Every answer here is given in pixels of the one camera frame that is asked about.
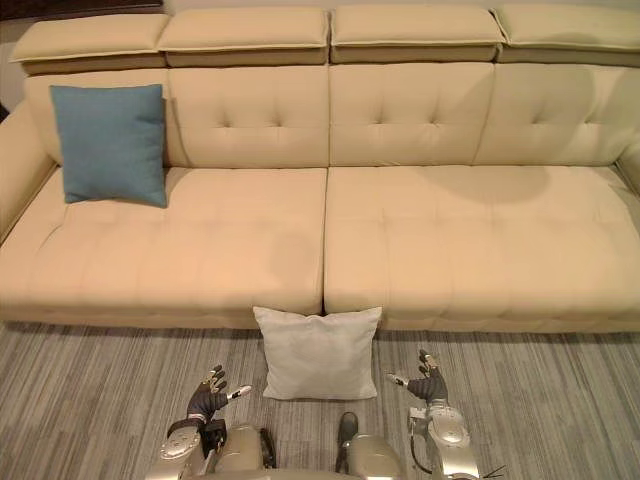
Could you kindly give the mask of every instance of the seat cushion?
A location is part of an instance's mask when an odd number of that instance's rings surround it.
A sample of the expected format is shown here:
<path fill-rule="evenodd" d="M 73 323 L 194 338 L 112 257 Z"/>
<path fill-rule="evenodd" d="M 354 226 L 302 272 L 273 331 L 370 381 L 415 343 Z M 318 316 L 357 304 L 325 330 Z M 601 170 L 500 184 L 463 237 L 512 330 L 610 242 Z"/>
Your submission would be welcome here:
<path fill-rule="evenodd" d="M 168 172 L 169 206 L 64 203 L 60 171 L 0 249 L 2 320 L 257 328 L 322 306 L 325 169 Z"/>
<path fill-rule="evenodd" d="M 608 167 L 332 167 L 327 312 L 391 329 L 640 330 L 640 200 Z"/>

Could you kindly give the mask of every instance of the backrest cushion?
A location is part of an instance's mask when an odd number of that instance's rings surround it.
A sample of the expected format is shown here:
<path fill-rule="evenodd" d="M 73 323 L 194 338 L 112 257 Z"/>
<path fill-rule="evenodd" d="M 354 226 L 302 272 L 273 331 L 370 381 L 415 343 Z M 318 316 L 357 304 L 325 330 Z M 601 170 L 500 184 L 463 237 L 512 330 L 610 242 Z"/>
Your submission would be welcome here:
<path fill-rule="evenodd" d="M 63 75 L 41 75 L 25 80 L 25 94 L 40 132 L 47 153 L 62 165 L 63 156 L 60 136 L 56 126 L 56 117 L 49 87 L 61 85 L 70 87 L 140 87 L 146 85 L 162 85 L 165 100 L 166 148 L 165 165 L 187 166 L 188 162 L 182 150 L 178 128 L 173 114 L 173 102 L 167 78 L 167 70 L 142 69 L 114 72 L 87 72 Z"/>
<path fill-rule="evenodd" d="M 331 165 L 473 162 L 493 64 L 331 67 Z"/>
<path fill-rule="evenodd" d="M 169 78 L 191 166 L 328 165 L 326 66 L 185 68 Z"/>
<path fill-rule="evenodd" d="M 640 70 L 496 65 L 475 164 L 610 165 L 640 128 Z"/>

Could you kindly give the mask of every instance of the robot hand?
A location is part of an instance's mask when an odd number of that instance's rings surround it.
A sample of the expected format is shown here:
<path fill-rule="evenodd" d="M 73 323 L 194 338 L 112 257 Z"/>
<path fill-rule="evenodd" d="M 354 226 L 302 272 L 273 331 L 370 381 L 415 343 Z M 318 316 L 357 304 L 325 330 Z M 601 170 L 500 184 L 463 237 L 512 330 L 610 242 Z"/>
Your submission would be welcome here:
<path fill-rule="evenodd" d="M 224 375 L 222 365 L 216 366 L 207 374 L 189 400 L 187 418 L 197 418 L 207 424 L 213 418 L 213 414 L 229 403 L 229 400 L 251 391 L 250 385 L 244 385 L 232 393 L 222 393 L 221 390 L 227 386 L 227 382 L 220 381 Z"/>
<path fill-rule="evenodd" d="M 449 399 L 447 384 L 440 374 L 440 369 L 435 359 L 422 349 L 418 359 L 421 363 L 418 368 L 424 378 L 408 380 L 394 373 L 388 373 L 387 377 L 395 384 L 407 388 L 416 397 L 425 400 L 427 405 L 434 402 L 446 404 Z"/>

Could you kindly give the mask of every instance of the floor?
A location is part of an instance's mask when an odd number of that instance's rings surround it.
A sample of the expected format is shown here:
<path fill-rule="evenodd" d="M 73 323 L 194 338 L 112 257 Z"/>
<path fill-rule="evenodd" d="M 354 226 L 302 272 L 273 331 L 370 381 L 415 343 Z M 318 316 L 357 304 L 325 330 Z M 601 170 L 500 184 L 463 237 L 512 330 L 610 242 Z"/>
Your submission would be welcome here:
<path fill-rule="evenodd" d="M 281 402 L 261 396 L 255 331 L 39 324 L 0 324 L 0 478 L 143 479 L 195 385 L 222 363 L 230 385 L 255 387 L 226 407 L 227 423 L 271 429 L 281 467 L 330 470 L 338 419 L 353 410 L 361 431 L 384 435 L 406 460 L 408 479 L 427 479 L 406 427 L 420 402 L 382 379 L 418 375 L 421 347 L 441 363 L 481 473 L 506 464 L 510 480 L 640 478 L 640 334 L 381 332 L 377 398 Z"/>

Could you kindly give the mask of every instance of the pillow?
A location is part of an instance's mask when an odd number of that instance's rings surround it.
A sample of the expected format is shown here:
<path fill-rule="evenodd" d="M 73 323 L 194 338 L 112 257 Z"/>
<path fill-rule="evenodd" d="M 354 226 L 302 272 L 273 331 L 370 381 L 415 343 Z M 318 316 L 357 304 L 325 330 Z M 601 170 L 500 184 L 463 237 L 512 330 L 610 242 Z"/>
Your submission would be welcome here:
<path fill-rule="evenodd" d="M 51 86 L 65 201 L 120 198 L 167 206 L 162 85 Z"/>
<path fill-rule="evenodd" d="M 305 317 L 253 307 L 269 373 L 265 397 L 357 400 L 377 395 L 371 339 L 382 308 Z"/>

